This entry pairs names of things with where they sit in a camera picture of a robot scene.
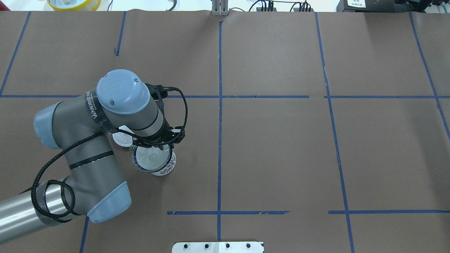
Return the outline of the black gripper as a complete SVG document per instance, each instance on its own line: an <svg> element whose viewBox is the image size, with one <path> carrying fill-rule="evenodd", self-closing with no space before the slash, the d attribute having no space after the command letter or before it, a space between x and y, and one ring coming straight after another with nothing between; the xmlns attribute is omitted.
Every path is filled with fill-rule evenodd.
<svg viewBox="0 0 450 253"><path fill-rule="evenodd" d="M185 137L185 130L183 128L169 128L164 129L152 136L148 137L133 137L132 144L143 148L158 148L162 150L165 145L174 148L175 144L180 143Z"/></svg>

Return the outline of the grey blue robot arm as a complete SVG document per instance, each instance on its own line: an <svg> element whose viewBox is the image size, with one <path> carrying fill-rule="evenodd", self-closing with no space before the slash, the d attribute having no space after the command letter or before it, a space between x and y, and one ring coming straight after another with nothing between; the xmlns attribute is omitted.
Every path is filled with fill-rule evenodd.
<svg viewBox="0 0 450 253"><path fill-rule="evenodd" d="M131 205L131 195L108 135L126 134L142 148L173 148L185 136L171 127L163 99L181 89L151 85L125 69L109 71L83 96L39 111L37 137L60 149L37 173L31 187L1 202L1 243L59 226L85 215L92 222L110 220Z"/></svg>

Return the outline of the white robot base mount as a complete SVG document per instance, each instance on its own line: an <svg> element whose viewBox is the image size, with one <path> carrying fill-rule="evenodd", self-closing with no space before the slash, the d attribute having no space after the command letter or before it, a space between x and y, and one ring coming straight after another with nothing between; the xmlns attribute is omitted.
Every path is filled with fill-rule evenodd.
<svg viewBox="0 0 450 253"><path fill-rule="evenodd" d="M179 242L172 253L264 253L264 243L257 241Z"/></svg>

